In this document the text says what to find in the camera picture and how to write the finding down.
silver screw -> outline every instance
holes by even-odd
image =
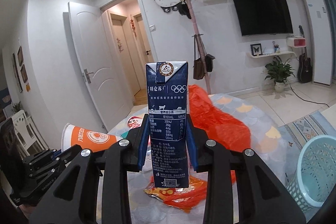
[[[215,146],[216,145],[216,141],[214,141],[214,140],[207,140],[206,141],[206,145],[207,146]]]
[[[120,146],[127,146],[129,144],[129,140],[122,139],[119,141]]]
[[[83,157],[87,157],[88,155],[90,155],[91,154],[91,151],[89,150],[89,149],[83,149],[82,151],[81,151],[81,155],[83,156]]]
[[[245,155],[251,157],[254,155],[254,151],[252,149],[246,149]]]

orange paper cup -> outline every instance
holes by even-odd
[[[63,129],[62,152],[75,144],[79,144],[82,149],[91,149],[92,152],[102,151],[119,140],[121,137],[95,132],[68,123]]]

blue milk carton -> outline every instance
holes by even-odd
[[[188,63],[146,64],[148,115],[155,187],[189,187],[185,143]]]

guitar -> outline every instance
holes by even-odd
[[[300,33],[303,37],[305,37],[305,34],[303,32],[302,26],[299,26]],[[308,83],[311,82],[312,76],[313,76],[313,68],[310,63],[310,58],[307,57],[307,48],[304,48],[304,53],[300,55],[299,57],[299,71],[297,74],[297,78],[301,83]]]

butterfly frame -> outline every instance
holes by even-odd
[[[263,55],[263,50],[261,49],[261,44],[251,44],[251,54],[252,56]]]

